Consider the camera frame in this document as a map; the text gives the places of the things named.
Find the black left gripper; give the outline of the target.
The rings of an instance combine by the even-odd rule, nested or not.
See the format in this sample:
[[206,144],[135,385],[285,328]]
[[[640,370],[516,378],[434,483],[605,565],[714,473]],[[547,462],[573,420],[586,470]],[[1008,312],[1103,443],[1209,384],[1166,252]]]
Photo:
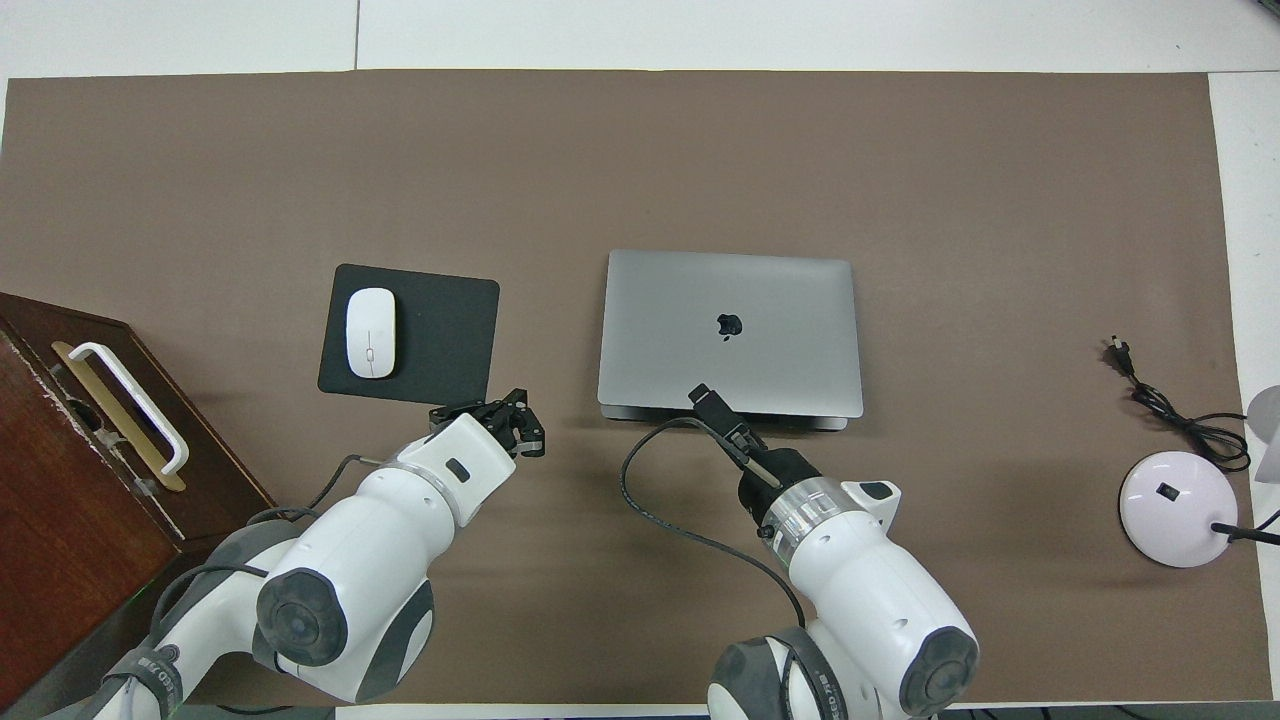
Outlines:
[[518,428],[516,439],[517,423],[530,423],[532,416],[526,389],[512,389],[506,397],[486,404],[477,401],[435,407],[430,411],[430,432],[442,430],[461,416],[475,419],[504,451],[515,451],[515,456],[545,456],[545,432],[541,425]]

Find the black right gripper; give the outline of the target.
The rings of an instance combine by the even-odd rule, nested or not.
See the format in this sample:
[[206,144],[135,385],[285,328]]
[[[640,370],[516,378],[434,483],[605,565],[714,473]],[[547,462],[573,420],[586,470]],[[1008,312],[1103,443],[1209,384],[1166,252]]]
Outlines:
[[724,451],[742,469],[739,480],[739,502],[759,527],[774,501],[790,487],[820,477],[795,448],[768,448],[737,414],[707,384],[695,386],[689,393],[692,411],[712,433],[724,441]]

